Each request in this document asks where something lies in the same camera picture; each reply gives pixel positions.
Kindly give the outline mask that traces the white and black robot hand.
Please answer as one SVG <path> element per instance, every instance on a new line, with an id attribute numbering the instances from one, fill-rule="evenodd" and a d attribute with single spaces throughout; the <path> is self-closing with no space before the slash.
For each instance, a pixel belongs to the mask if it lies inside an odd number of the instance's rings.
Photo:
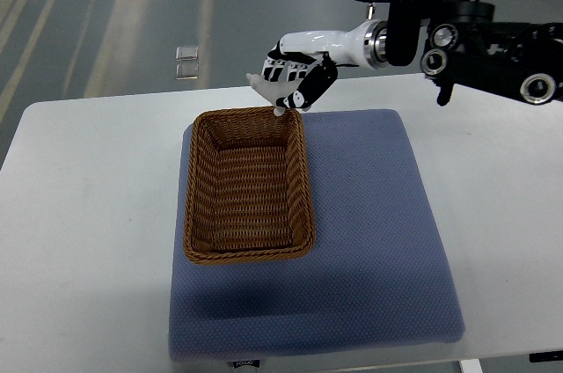
<path id="1" fill-rule="evenodd" d="M 270 82 L 301 80 L 277 104 L 306 111 L 332 86 L 339 67 L 378 69 L 387 64 L 387 23 L 368 20 L 355 29 L 287 33 L 267 53 L 261 75 Z"/>

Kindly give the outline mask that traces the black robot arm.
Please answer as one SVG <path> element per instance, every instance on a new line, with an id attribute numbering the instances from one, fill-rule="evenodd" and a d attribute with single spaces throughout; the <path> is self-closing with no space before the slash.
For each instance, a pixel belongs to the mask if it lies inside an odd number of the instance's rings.
<path id="1" fill-rule="evenodd" d="M 440 106 L 457 84 L 533 106 L 562 99 L 558 22 L 496 22 L 494 5 L 483 0 L 355 1 L 389 6 L 387 21 L 363 41 L 369 62 L 410 64 L 427 28 L 420 69 L 439 88 Z"/>

